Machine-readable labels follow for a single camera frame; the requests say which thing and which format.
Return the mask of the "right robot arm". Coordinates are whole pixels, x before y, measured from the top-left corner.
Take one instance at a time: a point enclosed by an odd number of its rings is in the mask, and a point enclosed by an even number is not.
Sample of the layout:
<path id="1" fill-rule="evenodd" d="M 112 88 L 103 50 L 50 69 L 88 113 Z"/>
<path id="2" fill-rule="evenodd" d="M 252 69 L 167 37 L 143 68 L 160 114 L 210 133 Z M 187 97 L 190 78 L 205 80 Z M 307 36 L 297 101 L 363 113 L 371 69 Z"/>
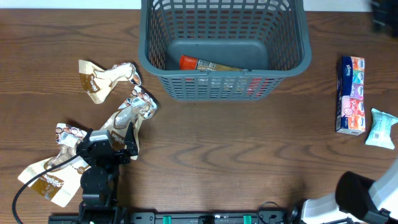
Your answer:
<path id="1" fill-rule="evenodd" d="M 389 29 L 397 38 L 397 1 L 371 1 L 375 32 Z M 343 56 L 338 74 L 336 132 L 358 135 L 365 131 L 363 93 L 364 59 Z M 371 109 L 373 123 L 365 145 L 395 149 L 391 128 L 397 117 Z M 292 208 L 289 223 L 397 223 L 397 158 L 386 173 L 373 180 L 345 172 L 334 193 L 304 200 Z"/>

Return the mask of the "orange cracker sleeve package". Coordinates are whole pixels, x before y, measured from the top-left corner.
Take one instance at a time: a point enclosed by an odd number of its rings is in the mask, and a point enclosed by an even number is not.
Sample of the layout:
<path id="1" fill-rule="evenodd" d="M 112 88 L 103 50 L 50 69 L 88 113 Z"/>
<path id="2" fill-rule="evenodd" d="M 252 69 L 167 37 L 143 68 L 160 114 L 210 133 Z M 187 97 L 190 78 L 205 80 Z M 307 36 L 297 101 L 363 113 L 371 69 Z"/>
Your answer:
<path id="1" fill-rule="evenodd" d="M 222 65 L 182 55 L 179 66 L 181 70 L 199 70 L 201 72 L 242 72 L 243 69 Z M 200 100 L 208 97 L 215 99 L 249 99 L 252 96 L 259 98 L 265 90 L 256 91 L 260 84 L 269 81 L 265 78 L 247 78 L 247 77 L 213 77 L 198 78 L 198 98 Z"/>

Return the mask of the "colourful tissue pack box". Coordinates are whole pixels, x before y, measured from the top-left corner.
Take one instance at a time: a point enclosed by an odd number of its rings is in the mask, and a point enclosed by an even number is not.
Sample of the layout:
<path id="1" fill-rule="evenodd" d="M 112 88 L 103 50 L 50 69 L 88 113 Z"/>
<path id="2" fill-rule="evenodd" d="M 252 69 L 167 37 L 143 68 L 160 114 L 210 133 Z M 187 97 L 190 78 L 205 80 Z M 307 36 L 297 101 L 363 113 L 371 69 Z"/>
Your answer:
<path id="1" fill-rule="evenodd" d="M 366 130 L 364 109 L 365 60 L 342 56 L 338 63 L 336 125 L 337 133 L 358 136 Z"/>

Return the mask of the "light teal tissue packet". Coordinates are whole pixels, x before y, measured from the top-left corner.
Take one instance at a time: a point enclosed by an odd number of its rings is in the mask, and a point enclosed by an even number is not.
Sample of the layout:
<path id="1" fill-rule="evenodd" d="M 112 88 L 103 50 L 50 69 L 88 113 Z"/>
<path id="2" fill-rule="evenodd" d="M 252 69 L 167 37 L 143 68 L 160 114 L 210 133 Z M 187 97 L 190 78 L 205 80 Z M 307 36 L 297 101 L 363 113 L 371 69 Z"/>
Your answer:
<path id="1" fill-rule="evenodd" d="M 373 123 L 365 144 L 394 150 L 395 145 L 391 139 L 391 127 L 397 123 L 397 117 L 375 108 L 371 110 L 371 113 L 373 115 Z"/>

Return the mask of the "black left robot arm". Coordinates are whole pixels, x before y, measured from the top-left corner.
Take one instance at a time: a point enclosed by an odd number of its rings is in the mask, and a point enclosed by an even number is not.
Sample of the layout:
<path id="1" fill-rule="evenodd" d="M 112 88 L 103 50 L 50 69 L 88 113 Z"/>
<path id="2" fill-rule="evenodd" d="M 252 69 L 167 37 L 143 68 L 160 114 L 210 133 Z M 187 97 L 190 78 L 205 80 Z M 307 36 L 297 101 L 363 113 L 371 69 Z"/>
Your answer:
<path id="1" fill-rule="evenodd" d="M 76 153 L 90 166 L 81 176 L 83 189 L 78 223 L 129 223 L 126 208 L 117 206 L 119 166 L 128 164 L 132 156 L 138 155 L 138 148 L 129 123 L 126 133 L 126 147 L 114 150 L 110 132 L 107 129 L 91 130 L 77 146 Z"/>

